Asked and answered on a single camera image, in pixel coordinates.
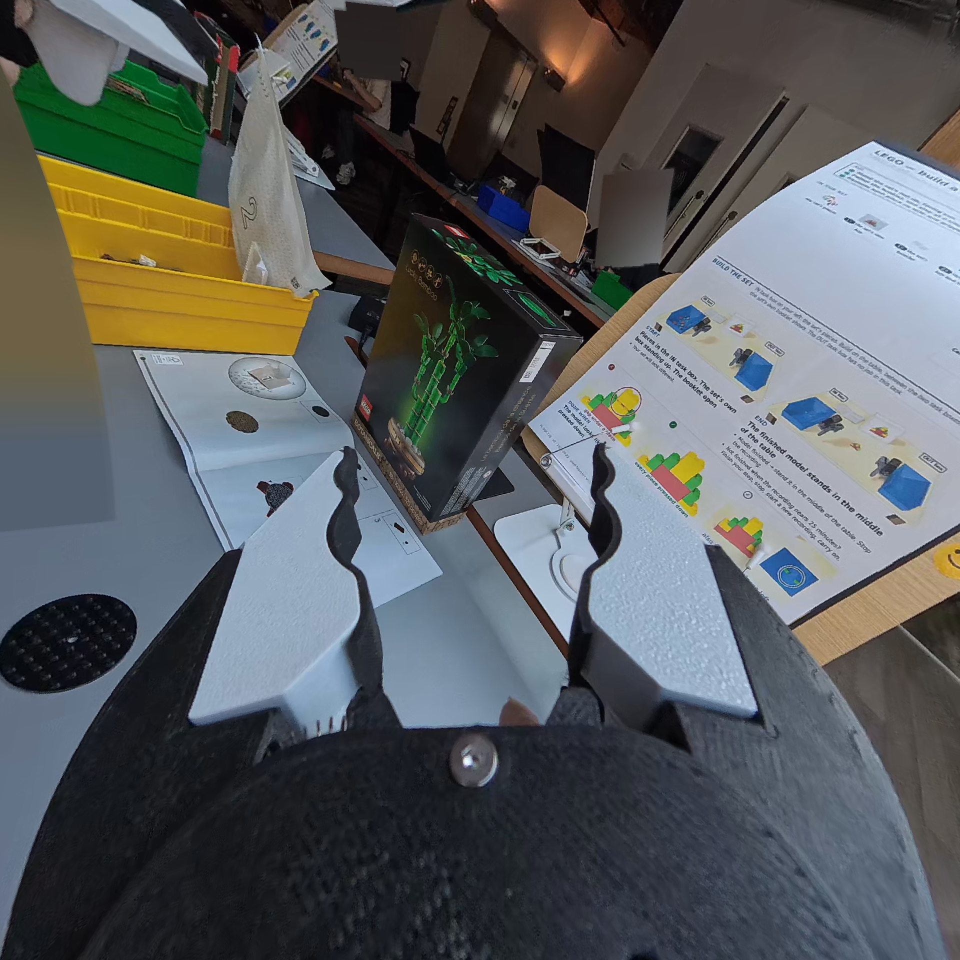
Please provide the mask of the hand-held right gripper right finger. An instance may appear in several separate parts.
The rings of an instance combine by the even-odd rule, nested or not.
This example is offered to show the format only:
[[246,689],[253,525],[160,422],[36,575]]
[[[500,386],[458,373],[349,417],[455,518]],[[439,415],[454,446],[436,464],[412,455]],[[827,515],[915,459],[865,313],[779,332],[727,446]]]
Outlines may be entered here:
[[652,724],[665,705],[752,721],[757,699],[713,555],[635,466],[593,451],[588,540],[568,648],[573,687],[616,724]]

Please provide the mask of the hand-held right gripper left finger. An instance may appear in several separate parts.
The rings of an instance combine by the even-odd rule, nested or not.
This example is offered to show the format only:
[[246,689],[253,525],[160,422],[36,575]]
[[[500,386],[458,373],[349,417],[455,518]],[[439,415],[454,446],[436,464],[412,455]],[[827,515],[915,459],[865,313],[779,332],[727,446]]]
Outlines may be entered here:
[[360,694],[383,691],[354,448],[330,454],[241,548],[188,719],[278,712],[297,736],[342,733]]

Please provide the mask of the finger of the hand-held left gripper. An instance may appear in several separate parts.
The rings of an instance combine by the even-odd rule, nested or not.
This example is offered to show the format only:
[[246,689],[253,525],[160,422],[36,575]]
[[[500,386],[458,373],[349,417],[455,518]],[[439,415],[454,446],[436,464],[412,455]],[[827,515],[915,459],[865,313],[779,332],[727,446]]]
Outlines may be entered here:
[[62,14],[193,82],[207,78],[210,37],[179,1],[53,1]]
[[54,86],[83,106],[99,103],[130,47],[49,1],[17,1],[16,27],[29,38]]

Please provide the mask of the black round studded plate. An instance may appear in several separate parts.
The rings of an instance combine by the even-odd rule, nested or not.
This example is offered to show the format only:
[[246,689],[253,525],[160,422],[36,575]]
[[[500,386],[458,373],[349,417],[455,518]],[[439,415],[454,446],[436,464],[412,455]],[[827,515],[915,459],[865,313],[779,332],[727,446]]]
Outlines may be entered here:
[[118,666],[134,645],[138,619],[105,594],[78,594],[39,606],[1,640],[1,677],[30,693],[76,690]]

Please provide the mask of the yellow plastic bin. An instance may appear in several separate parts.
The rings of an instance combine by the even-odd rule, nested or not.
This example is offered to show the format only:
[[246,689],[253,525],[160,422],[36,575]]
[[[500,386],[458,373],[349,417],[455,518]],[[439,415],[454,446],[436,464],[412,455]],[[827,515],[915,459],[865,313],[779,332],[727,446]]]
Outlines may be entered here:
[[294,354],[317,293],[244,282],[227,207],[38,159],[93,344]]

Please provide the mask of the green plastic bin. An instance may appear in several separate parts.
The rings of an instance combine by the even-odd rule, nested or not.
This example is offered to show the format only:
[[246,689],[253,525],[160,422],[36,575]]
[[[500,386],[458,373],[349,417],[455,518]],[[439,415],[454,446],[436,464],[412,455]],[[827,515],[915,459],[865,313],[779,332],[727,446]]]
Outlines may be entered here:
[[13,96],[36,150],[196,196],[208,126],[183,85],[128,60],[108,75],[99,102],[83,105],[36,63],[20,74]]

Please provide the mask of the green cardboard toy box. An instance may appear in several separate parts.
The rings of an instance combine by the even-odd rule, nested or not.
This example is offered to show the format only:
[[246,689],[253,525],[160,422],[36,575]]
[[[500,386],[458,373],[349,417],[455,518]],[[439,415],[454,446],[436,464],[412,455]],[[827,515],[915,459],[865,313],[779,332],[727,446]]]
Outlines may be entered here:
[[208,126],[210,138],[226,145],[233,139],[234,97],[241,48],[206,13],[196,11],[194,18],[209,38],[202,54],[206,81],[193,83],[194,99]]

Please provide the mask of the white stand base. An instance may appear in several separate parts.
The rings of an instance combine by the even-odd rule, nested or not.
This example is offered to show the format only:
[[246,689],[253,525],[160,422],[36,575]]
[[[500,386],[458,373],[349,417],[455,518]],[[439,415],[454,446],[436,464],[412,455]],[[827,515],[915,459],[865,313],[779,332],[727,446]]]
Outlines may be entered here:
[[498,519],[498,545],[564,641],[587,569],[596,561],[587,529],[569,500]]

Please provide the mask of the open building instruction booklet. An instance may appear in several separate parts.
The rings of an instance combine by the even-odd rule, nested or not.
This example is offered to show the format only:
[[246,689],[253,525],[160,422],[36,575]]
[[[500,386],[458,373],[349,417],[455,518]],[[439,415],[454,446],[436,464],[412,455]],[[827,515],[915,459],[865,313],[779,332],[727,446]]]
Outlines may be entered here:
[[[292,356],[136,348],[222,548],[244,542],[354,434]],[[380,607],[442,575],[363,458],[354,563]]]

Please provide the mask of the cream paper bag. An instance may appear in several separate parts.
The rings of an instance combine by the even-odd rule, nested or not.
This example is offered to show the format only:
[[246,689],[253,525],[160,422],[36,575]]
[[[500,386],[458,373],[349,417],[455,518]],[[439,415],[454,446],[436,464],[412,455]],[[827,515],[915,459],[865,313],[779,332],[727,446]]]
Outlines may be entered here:
[[242,281],[311,299],[330,286],[317,266],[272,79],[280,59],[259,47],[227,183]]

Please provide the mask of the grey metal double door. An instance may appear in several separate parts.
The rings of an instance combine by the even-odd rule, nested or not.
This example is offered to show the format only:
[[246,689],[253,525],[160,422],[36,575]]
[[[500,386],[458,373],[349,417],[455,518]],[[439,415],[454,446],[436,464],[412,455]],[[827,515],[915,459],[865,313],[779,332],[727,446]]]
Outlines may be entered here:
[[501,149],[537,64],[501,24],[486,32],[439,30],[418,87],[413,132],[422,166],[440,169],[441,150],[462,180],[479,179]]

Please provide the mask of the long wooden table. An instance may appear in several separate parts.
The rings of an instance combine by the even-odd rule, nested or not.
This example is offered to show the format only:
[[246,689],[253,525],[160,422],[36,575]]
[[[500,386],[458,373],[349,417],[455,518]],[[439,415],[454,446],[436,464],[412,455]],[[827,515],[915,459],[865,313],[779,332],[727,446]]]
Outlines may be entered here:
[[457,224],[510,270],[524,278],[549,306],[570,311],[574,325],[585,336],[601,328],[613,309],[588,291],[563,282],[554,268],[525,255],[515,245],[521,234],[481,210],[468,192],[438,181],[402,141],[353,112],[358,174],[350,186],[338,187],[333,197],[391,261],[396,261],[402,231],[413,212],[422,212]]

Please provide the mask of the tan wooden chair back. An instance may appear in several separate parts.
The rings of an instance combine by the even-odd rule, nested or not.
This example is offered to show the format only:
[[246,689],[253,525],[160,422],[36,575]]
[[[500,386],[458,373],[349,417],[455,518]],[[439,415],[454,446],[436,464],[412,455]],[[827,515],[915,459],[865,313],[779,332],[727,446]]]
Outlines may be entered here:
[[542,183],[534,188],[528,234],[552,245],[561,260],[580,257],[588,223],[586,211],[565,197]]

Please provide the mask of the blue plastic bin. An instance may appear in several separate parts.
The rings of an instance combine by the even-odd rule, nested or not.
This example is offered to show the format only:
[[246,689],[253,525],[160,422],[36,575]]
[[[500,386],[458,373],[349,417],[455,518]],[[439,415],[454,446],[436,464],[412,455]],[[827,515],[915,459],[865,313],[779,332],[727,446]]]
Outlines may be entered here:
[[477,206],[488,217],[511,230],[526,234],[529,231],[531,214],[517,200],[503,194],[488,184],[478,189]]

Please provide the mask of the white door with window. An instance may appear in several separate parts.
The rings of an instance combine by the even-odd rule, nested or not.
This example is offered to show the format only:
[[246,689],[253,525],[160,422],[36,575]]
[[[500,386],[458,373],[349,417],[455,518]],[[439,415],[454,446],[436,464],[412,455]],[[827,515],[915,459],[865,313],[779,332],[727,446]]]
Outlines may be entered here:
[[673,182],[661,267],[666,267],[696,217],[783,99],[781,87],[761,85],[707,101],[699,98],[680,111],[683,128],[662,166],[672,173]]

